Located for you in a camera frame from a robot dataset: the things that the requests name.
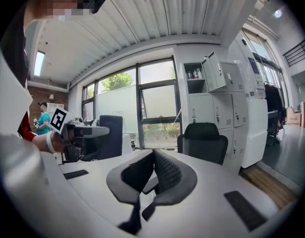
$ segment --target black rubber pad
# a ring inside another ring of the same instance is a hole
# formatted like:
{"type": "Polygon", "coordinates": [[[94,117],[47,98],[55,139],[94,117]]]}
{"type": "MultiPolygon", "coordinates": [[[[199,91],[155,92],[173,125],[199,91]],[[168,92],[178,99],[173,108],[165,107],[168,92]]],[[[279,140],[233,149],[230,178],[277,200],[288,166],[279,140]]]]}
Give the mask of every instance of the black rubber pad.
{"type": "Polygon", "coordinates": [[[267,219],[263,217],[244,197],[239,191],[231,191],[224,194],[227,201],[234,208],[238,216],[242,219],[249,231],[252,231],[262,224],[267,219]]]}
{"type": "Polygon", "coordinates": [[[86,171],[86,170],[79,170],[79,171],[74,171],[74,172],[66,173],[66,174],[63,174],[63,175],[64,175],[64,177],[67,180],[69,180],[69,179],[72,179],[72,178],[84,176],[84,175],[86,175],[88,173],[89,172],[86,171]]]}

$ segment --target qr-like tag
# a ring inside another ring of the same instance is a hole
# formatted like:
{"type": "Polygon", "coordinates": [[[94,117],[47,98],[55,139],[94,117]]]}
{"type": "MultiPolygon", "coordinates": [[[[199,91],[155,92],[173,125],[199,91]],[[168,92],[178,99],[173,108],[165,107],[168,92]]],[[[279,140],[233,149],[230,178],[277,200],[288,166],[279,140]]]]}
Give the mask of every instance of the qr-like tag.
{"type": "Polygon", "coordinates": [[[57,108],[53,114],[49,126],[53,128],[56,132],[61,134],[64,124],[72,119],[73,114],[61,108],[57,108]]]}

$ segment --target wooden floor strip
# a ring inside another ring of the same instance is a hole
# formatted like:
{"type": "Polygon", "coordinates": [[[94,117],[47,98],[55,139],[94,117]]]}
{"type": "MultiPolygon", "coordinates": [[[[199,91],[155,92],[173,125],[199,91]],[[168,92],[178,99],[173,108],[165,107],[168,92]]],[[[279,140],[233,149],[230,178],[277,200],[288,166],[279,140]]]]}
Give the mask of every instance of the wooden floor strip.
{"type": "Polygon", "coordinates": [[[280,209],[298,199],[293,191],[256,165],[242,169],[240,176],[269,195],[280,209]]]}

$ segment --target gray floor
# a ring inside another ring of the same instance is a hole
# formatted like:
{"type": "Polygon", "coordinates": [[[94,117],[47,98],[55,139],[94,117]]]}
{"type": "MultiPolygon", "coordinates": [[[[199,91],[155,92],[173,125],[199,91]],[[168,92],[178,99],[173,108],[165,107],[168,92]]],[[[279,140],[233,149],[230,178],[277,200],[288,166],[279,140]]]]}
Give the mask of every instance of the gray floor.
{"type": "Polygon", "coordinates": [[[305,128],[285,125],[279,144],[266,147],[262,162],[300,187],[305,185],[305,128]]]}

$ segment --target open cabinet door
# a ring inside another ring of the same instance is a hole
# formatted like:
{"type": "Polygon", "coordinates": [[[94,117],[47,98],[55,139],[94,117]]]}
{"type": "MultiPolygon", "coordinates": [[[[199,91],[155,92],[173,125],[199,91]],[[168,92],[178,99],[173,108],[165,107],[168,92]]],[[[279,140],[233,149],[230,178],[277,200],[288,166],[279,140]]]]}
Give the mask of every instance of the open cabinet door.
{"type": "Polygon", "coordinates": [[[202,62],[208,92],[226,86],[224,71],[214,51],[202,62]]]}

